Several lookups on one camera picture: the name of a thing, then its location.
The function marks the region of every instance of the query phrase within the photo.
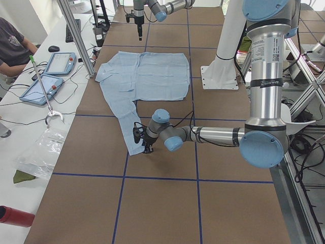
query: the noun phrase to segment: light blue towel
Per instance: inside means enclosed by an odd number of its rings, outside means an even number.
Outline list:
[[[179,101],[186,97],[189,64],[183,53],[119,52],[98,70],[96,81],[118,118],[130,155],[142,153],[134,143],[134,122],[141,122],[133,101]]]

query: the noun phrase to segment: clear plastic bag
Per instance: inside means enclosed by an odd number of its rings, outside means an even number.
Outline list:
[[[47,129],[40,138],[16,160],[16,168],[39,178],[49,179],[60,155],[67,132]]]

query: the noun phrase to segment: red cylinder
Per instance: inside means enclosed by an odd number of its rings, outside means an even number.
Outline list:
[[[11,207],[0,206],[0,223],[29,227],[33,223],[35,215],[20,211]]]

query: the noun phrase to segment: black keyboard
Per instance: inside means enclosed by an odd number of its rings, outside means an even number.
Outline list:
[[[81,32],[81,21],[80,19],[75,19],[76,21],[76,24],[78,26],[78,29],[79,29],[79,32]],[[69,30],[69,27],[68,25],[66,26],[66,42],[73,42],[73,37],[72,37],[72,34]]]

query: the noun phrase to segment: green cloth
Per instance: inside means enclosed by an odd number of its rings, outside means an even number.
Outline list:
[[[20,170],[16,170],[16,173],[14,175],[14,184],[16,183],[20,183],[26,180],[32,180],[35,179],[36,177],[31,175],[31,174],[27,174],[25,172],[22,172]]]
[[[240,44],[239,51],[248,52],[252,41],[248,37],[243,37],[242,43]]]

